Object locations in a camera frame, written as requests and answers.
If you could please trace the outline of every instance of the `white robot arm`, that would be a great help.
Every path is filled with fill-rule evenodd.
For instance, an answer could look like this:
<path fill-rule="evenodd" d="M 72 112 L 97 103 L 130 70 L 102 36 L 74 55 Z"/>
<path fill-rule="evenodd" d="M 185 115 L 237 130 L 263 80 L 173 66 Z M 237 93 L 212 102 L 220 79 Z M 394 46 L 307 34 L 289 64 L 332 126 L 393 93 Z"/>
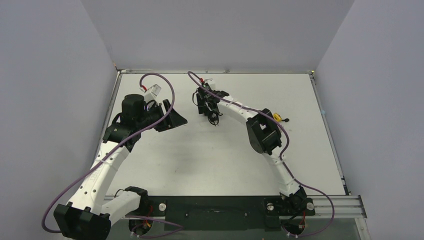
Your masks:
<path fill-rule="evenodd" d="M 283 166 L 284 161 L 281 161 L 278 156 L 282 147 L 280 130 L 276 126 L 273 126 L 273 123 L 266 121 L 266 119 L 261 119 L 262 116 L 257 112 L 239 107 L 238 105 L 244 107 L 247 106 L 236 101 L 227 92 L 217 91 L 216 84 L 213 79 L 206 79 L 202 85 L 211 92 L 220 95 L 220 97 L 228 102 L 218 100 L 213 96 L 210 96 L 210 94 L 201 88 L 198 88 L 196 91 L 196 98 L 199 114 L 206 115 L 209 122 L 213 125 L 215 125 L 214 121 L 218 122 L 220 115 L 227 115 L 237 120 L 239 123 L 247 125 L 250 144 L 252 148 L 261 154 L 270 165 L 271 171 L 278 182 L 280 194 L 289 197 L 299 191 L 299 184 L 295 182 L 293 177 Z"/>
<path fill-rule="evenodd" d="M 156 101 L 161 88 L 155 84 L 143 95 L 130 94 L 122 101 L 122 112 L 118 113 L 106 129 L 100 150 L 91 168 L 98 165 L 122 140 L 150 126 L 164 116 L 171 104 L 166 99 Z M 187 120 L 174 109 L 159 124 L 154 126 L 163 132 L 187 124 Z M 66 205 L 58 204 L 53 212 L 60 232 L 75 240 L 104 240 L 111 226 L 129 212 L 145 215 L 149 207 L 148 192 L 129 186 L 118 197 L 104 204 L 106 192 L 122 162 L 141 138 L 138 134 L 119 147 L 96 170 L 87 175 L 76 193 Z"/>

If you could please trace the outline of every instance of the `white wall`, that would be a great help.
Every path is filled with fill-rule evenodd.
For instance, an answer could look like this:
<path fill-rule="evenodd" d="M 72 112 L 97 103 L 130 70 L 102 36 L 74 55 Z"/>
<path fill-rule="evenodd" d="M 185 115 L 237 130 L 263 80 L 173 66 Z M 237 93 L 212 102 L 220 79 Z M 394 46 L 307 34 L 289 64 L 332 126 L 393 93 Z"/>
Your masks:
<path fill-rule="evenodd" d="M 115 77 L 79 0 L 0 2 L 1 240 L 59 236 L 42 214 L 92 163 Z"/>
<path fill-rule="evenodd" d="M 354 0 L 82 0 L 119 69 L 314 70 Z"/>
<path fill-rule="evenodd" d="M 356 0 L 316 69 L 371 236 L 423 239 L 424 1 Z"/>

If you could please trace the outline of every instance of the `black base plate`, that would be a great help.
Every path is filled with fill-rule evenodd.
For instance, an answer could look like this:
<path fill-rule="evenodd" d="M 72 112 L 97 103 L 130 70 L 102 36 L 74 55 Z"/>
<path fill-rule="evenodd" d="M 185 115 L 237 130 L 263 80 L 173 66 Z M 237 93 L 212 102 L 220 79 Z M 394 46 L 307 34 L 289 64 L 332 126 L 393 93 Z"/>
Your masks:
<path fill-rule="evenodd" d="M 278 201 L 280 196 L 149 196 L 149 200 L 153 217 L 165 214 L 166 221 L 184 226 L 185 231 L 281 231 L 279 216 L 293 215 L 284 207 L 275 214 L 267 210 L 267 203 L 283 202 Z M 166 204 L 165 213 L 159 211 L 159 203 Z M 165 225 L 164 230 L 175 229 Z"/>

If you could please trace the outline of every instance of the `white table surface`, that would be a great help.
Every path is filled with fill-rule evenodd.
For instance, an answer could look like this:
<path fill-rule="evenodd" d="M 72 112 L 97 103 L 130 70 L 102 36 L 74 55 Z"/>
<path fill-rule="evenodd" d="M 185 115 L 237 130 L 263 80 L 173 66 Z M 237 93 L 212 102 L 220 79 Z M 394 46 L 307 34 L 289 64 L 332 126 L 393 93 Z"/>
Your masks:
<path fill-rule="evenodd" d="M 110 121 L 121 111 L 125 95 L 141 94 L 142 74 L 124 74 Z M 195 85 L 187 74 L 164 74 L 172 83 L 174 109 L 188 120 L 164 132 L 148 130 L 116 173 L 107 195 L 136 186 L 151 196 L 257 196 L 278 195 L 279 188 L 265 159 L 249 144 L 246 126 L 221 116 L 219 126 L 199 115 L 192 103 Z M 213 78 L 217 90 L 257 109 L 268 108 L 290 121 L 283 126 L 290 137 L 287 165 L 297 179 L 328 195 L 344 195 L 335 157 L 307 74 L 201 74 Z M 171 91 L 160 78 L 148 76 L 143 84 L 158 84 L 158 100 Z M 319 193 L 306 189 L 308 195 Z"/>

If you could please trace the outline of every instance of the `black joint housing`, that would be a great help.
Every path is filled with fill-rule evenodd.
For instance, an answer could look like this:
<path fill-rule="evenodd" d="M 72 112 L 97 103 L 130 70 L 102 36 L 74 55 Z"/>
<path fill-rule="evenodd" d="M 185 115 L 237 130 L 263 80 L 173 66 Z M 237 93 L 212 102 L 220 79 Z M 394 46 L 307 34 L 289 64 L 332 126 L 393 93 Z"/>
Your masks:
<path fill-rule="evenodd" d="M 166 111 L 171 108 L 168 99 L 163 101 L 163 106 Z M 121 107 L 122 112 L 115 116 L 111 125 L 107 127 L 104 132 L 104 143 L 107 141 L 120 143 L 137 131 L 158 121 L 165 115 L 160 104 L 154 104 L 148 109 L 145 98 L 139 94 L 126 95 L 122 101 Z M 169 115 L 157 124 L 154 129 L 158 132 L 163 132 L 184 124 L 187 124 L 187 120 L 172 109 Z M 125 147 L 131 152 L 134 145 L 141 137 L 141 134 L 133 136 L 130 140 L 125 142 Z"/>
<path fill-rule="evenodd" d="M 273 118 L 270 110 L 265 108 L 261 112 Z M 258 113 L 247 120 L 246 126 L 250 145 L 257 153 L 272 155 L 273 149 L 281 147 L 281 132 L 277 124 L 267 117 Z"/>
<path fill-rule="evenodd" d="M 286 200 L 290 203 L 291 207 L 297 211 L 303 211 L 306 209 L 306 200 L 308 195 L 306 195 L 305 189 L 302 186 L 299 186 L 299 190 L 294 194 L 290 194 Z"/>
<path fill-rule="evenodd" d="M 75 240 L 105 240 L 111 230 L 109 214 L 96 215 L 71 205 L 58 204 L 53 216 L 60 232 Z"/>

